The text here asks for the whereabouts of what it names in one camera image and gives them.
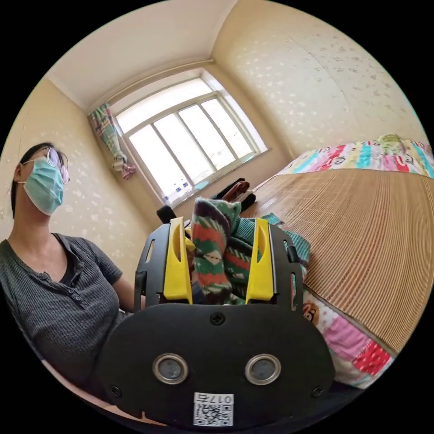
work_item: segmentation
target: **woven mat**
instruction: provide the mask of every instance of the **woven mat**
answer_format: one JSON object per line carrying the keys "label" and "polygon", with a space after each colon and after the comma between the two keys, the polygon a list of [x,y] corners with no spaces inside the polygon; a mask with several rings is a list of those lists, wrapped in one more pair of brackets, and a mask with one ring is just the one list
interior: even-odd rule
{"label": "woven mat", "polygon": [[311,242],[306,284],[399,352],[434,281],[434,179],[374,170],[278,175],[243,217],[273,212]]}

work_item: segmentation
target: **screw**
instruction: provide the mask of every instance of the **screw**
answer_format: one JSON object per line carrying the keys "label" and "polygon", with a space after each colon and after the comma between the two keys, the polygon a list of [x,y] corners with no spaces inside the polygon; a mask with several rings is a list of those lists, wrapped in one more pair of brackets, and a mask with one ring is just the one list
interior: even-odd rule
{"label": "screw", "polygon": [[312,398],[319,398],[324,390],[322,390],[319,386],[315,387],[312,391]]}
{"label": "screw", "polygon": [[110,392],[116,398],[120,398],[122,396],[122,392],[121,392],[121,389],[119,389],[119,387],[110,386]]}
{"label": "screw", "polygon": [[225,316],[220,312],[215,312],[211,315],[210,321],[213,326],[221,326],[225,322]]}

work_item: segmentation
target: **face mask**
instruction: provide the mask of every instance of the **face mask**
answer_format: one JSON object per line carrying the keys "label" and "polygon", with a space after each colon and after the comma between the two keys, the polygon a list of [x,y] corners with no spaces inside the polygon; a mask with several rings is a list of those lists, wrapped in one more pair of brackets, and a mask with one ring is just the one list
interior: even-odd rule
{"label": "face mask", "polygon": [[24,184],[24,191],[33,205],[43,214],[50,216],[63,202],[63,181],[60,170],[52,167],[46,158],[33,162],[32,173]]}

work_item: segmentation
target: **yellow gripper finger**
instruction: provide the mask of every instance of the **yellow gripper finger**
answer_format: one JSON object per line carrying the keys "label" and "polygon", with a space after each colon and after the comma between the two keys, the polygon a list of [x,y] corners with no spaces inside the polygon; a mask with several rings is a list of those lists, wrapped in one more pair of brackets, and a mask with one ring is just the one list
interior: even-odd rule
{"label": "yellow gripper finger", "polygon": [[171,302],[187,300],[189,304],[193,303],[183,217],[170,221],[163,295]]}
{"label": "yellow gripper finger", "polygon": [[[258,250],[261,259],[258,261]],[[249,282],[245,302],[269,302],[274,295],[273,263],[268,221],[263,218],[255,220],[252,261],[250,263]]]}

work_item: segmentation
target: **window pane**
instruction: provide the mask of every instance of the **window pane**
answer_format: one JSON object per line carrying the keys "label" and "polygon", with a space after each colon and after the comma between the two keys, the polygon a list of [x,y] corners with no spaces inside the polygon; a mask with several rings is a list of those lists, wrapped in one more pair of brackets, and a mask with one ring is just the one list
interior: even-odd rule
{"label": "window pane", "polygon": [[123,132],[128,132],[152,116],[189,99],[212,92],[200,78],[186,81],[148,96],[117,115]]}
{"label": "window pane", "polygon": [[197,143],[174,114],[160,119],[154,125],[194,184],[214,173]]}
{"label": "window pane", "polygon": [[206,101],[202,107],[207,111],[212,120],[220,128],[226,140],[239,158],[252,152],[249,144],[241,134],[238,127],[234,124],[231,117],[227,114],[224,107],[216,99]]}
{"label": "window pane", "polygon": [[217,170],[235,161],[226,143],[197,105],[180,111],[179,115],[196,137],[196,140],[200,143],[200,146],[207,153]]}
{"label": "window pane", "polygon": [[164,195],[168,197],[168,202],[192,190],[181,169],[150,125],[134,133],[130,140]]}

